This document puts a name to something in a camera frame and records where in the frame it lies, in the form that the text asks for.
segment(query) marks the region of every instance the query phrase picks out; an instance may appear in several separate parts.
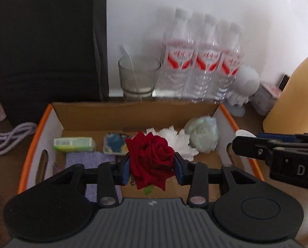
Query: cardboard box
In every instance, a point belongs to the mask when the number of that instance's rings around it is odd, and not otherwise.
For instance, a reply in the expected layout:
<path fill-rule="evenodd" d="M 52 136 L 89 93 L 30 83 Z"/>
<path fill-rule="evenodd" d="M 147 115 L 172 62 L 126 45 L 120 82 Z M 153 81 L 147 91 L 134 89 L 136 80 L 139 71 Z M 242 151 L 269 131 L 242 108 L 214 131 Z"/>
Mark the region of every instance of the cardboard box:
<path fill-rule="evenodd" d="M 156 130 L 171 125 L 182 129 L 194 117 L 211 115 L 216 117 L 220 134 L 219 144 L 214 152 L 199 154 L 195 160 L 211 168 L 232 164 L 226 146 L 239 129 L 223 105 L 213 103 L 185 103 L 180 101 L 156 101 L 146 103 L 53 103 L 49 105 L 38 125 L 33 142 L 24 163 L 18 192 L 34 186 L 53 175 L 54 165 L 64 168 L 65 154 L 53 148 L 57 137 L 92 137 L 97 151 L 102 151 L 103 138 L 108 132 L 123 132 L 135 135 L 154 127 Z M 256 162 L 242 161 L 244 169 L 263 178 Z M 187 198 L 189 186 L 179 186 L 175 177 L 167 180 L 167 190 L 155 187 L 151 198 Z M 218 187 L 210 185 L 210 199 L 219 197 Z M 146 197 L 143 190 L 126 185 L 121 188 L 123 197 Z"/>

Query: barcode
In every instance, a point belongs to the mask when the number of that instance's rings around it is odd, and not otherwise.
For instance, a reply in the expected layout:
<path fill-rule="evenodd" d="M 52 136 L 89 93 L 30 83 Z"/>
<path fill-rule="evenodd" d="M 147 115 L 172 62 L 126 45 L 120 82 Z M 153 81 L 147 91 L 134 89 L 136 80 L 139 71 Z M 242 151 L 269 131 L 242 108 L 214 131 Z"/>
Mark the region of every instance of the barcode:
<path fill-rule="evenodd" d="M 71 145 L 71 141 L 69 139 L 57 139 L 55 145 Z"/>

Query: plastic water bottle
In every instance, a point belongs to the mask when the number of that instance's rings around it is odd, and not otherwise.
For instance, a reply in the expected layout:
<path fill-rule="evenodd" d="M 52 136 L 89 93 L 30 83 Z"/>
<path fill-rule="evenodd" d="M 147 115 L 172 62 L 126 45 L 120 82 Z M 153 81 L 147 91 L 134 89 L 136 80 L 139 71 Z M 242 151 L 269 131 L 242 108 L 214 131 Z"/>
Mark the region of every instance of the plastic water bottle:
<path fill-rule="evenodd" d="M 157 97 L 180 98 L 191 67 L 195 41 L 188 20 L 191 13 L 176 9 L 175 21 L 163 36 L 162 67 L 156 83 Z"/>
<path fill-rule="evenodd" d="M 242 58 L 244 57 L 240 42 L 243 31 L 244 26 L 231 23 L 228 34 L 228 46 L 223 50 L 207 96 L 216 102 L 224 100 L 241 65 Z"/>
<path fill-rule="evenodd" d="M 218 19 L 207 14 L 205 23 L 196 36 L 193 70 L 188 82 L 186 97 L 191 101 L 203 101 L 213 73 L 217 69 L 221 48 L 217 34 Z"/>

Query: crumpled plastic bag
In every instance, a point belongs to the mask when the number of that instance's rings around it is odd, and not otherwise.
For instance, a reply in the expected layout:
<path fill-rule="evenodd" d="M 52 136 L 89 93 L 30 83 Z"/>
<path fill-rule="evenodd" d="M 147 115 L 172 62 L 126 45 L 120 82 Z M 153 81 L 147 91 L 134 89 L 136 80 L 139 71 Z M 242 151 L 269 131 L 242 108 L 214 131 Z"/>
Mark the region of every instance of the crumpled plastic bag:
<path fill-rule="evenodd" d="M 175 152 L 178 152 L 181 157 L 188 161 L 193 161 L 194 156 L 199 152 L 195 148 L 189 146 L 190 136 L 185 134 L 182 129 L 179 133 L 171 126 L 168 129 L 162 129 L 160 131 L 155 131 L 154 128 L 147 129 L 147 133 L 153 133 L 153 135 L 158 135 L 165 138 L 168 141 L 168 145 L 173 148 Z"/>
<path fill-rule="evenodd" d="M 185 125 L 185 133 L 190 135 L 191 146 L 202 153 L 215 150 L 218 143 L 218 128 L 216 118 L 203 116 L 192 118 Z"/>

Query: white wall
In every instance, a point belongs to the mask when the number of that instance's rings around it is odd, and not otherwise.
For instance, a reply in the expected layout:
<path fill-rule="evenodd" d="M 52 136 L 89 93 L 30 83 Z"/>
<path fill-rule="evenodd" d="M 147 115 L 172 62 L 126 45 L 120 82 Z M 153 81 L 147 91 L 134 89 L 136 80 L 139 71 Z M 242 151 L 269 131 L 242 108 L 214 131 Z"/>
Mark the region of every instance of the white wall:
<path fill-rule="evenodd" d="M 244 62 L 264 81 L 276 83 L 308 56 L 308 0 L 107 0 L 111 95 L 120 94 L 118 46 L 158 57 L 176 6 L 244 24 Z"/>

